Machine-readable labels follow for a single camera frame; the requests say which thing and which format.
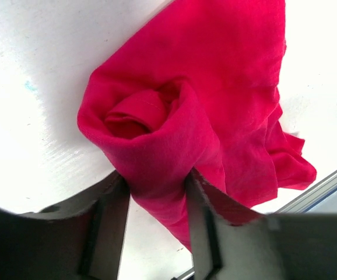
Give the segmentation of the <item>red t-shirt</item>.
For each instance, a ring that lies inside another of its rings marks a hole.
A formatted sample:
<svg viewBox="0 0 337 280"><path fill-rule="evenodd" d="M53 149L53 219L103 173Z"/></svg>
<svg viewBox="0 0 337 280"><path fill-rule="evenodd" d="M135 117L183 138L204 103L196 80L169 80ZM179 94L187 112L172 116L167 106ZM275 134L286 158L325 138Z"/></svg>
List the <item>red t-shirt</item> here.
<svg viewBox="0 0 337 280"><path fill-rule="evenodd" d="M173 1L93 71L79 130L190 248L192 169L249 208L316 179L279 122L285 51L284 1Z"/></svg>

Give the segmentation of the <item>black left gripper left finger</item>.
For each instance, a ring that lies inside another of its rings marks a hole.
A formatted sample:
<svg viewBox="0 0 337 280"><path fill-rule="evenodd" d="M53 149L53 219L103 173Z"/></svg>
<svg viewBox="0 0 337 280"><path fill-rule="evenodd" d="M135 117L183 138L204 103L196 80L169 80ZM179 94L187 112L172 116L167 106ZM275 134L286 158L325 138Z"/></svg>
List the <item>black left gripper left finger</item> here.
<svg viewBox="0 0 337 280"><path fill-rule="evenodd" d="M113 172L38 213L0 208L0 279L117 279L129 199Z"/></svg>

